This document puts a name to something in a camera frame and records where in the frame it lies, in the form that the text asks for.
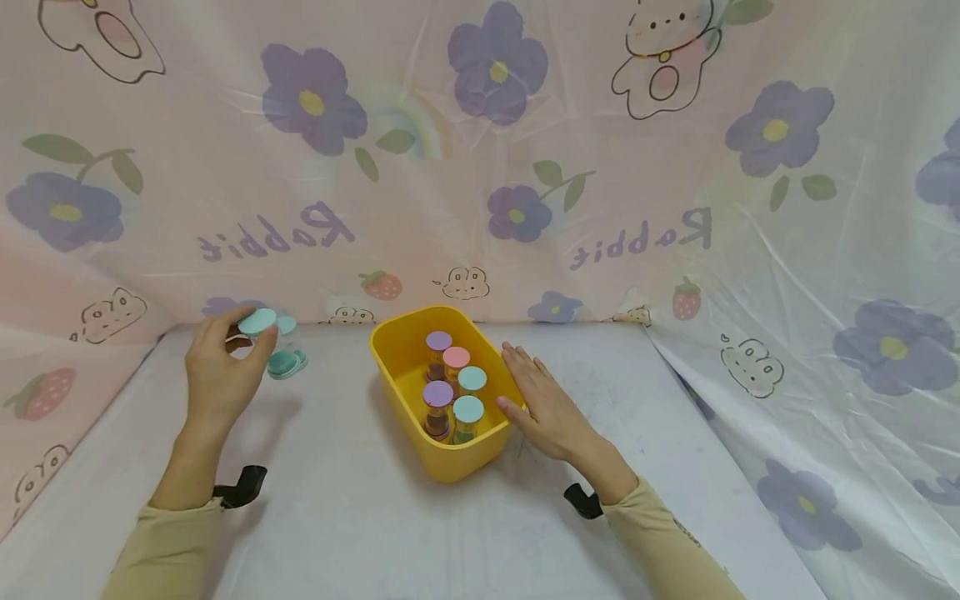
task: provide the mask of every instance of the black bracket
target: black bracket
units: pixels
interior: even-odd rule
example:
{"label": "black bracket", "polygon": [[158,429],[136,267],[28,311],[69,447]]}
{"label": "black bracket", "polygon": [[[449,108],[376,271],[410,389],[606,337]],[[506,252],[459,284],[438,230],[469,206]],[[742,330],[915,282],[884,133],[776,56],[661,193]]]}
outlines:
{"label": "black bracket", "polygon": [[247,465],[240,471],[235,486],[213,486],[213,497],[223,498],[225,509],[247,506],[260,495],[260,487],[267,477],[267,468],[260,465]]}
{"label": "black bracket", "polygon": [[594,520],[603,516],[603,509],[600,508],[600,498],[597,494],[587,495],[579,483],[575,483],[564,492],[564,498],[570,505],[576,509],[577,513],[587,520]]}

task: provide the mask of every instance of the left hand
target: left hand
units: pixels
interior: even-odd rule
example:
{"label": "left hand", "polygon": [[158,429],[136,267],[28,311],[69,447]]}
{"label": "left hand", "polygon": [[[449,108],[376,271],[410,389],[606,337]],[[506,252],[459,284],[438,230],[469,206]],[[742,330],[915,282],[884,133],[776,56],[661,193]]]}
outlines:
{"label": "left hand", "polygon": [[[187,428],[200,427],[225,437],[253,400],[278,335],[272,325],[257,337],[256,344],[236,337],[240,335],[236,323],[253,310],[250,306],[236,308],[197,328],[184,361],[189,391]],[[230,356],[249,346],[253,350],[246,358]]]}

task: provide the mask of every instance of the sleeve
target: sleeve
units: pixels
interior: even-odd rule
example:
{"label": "sleeve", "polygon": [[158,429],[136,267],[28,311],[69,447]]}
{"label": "sleeve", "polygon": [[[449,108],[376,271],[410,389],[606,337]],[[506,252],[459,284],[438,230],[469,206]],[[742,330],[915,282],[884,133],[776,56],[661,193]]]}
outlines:
{"label": "sleeve", "polygon": [[745,600],[736,584],[663,505],[642,477],[630,495],[604,506],[613,534],[643,569],[658,600]]}
{"label": "sleeve", "polygon": [[198,600],[223,518],[220,498],[190,511],[144,507],[102,600]]}

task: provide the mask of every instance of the strawberry print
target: strawberry print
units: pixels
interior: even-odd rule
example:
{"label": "strawberry print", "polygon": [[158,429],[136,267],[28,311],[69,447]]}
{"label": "strawberry print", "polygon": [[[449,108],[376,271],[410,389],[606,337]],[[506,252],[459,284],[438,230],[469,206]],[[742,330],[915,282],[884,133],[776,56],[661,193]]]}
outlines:
{"label": "strawberry print", "polygon": [[689,321],[700,312],[700,286],[684,277],[684,282],[673,293],[673,316],[679,321]]}
{"label": "strawberry print", "polygon": [[77,371],[69,368],[41,373],[3,405],[12,406],[17,419],[41,420],[63,403],[76,378]]}
{"label": "strawberry print", "polygon": [[360,287],[367,296],[377,300],[394,300],[403,291],[403,282],[396,275],[390,275],[386,271],[377,271],[369,275],[360,274],[363,281]]}

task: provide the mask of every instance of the yellow container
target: yellow container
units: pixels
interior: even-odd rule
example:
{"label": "yellow container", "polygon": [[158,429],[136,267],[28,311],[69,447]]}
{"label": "yellow container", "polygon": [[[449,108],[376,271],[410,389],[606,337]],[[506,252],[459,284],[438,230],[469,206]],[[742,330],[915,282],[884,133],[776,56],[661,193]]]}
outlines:
{"label": "yellow container", "polygon": [[[446,331],[453,345],[466,348],[470,364],[487,372],[487,385],[481,392],[484,416],[477,423],[477,436],[466,444],[437,442],[423,431],[426,404],[423,387],[430,349],[426,336]],[[373,358],[383,376],[383,389],[394,407],[396,418],[414,445],[430,477],[441,483],[453,483],[490,462],[503,450],[511,425],[496,406],[506,396],[523,406],[520,391],[503,364],[500,351],[461,311],[451,306],[429,306],[379,324],[370,336]],[[451,431],[453,415],[450,414]]]}

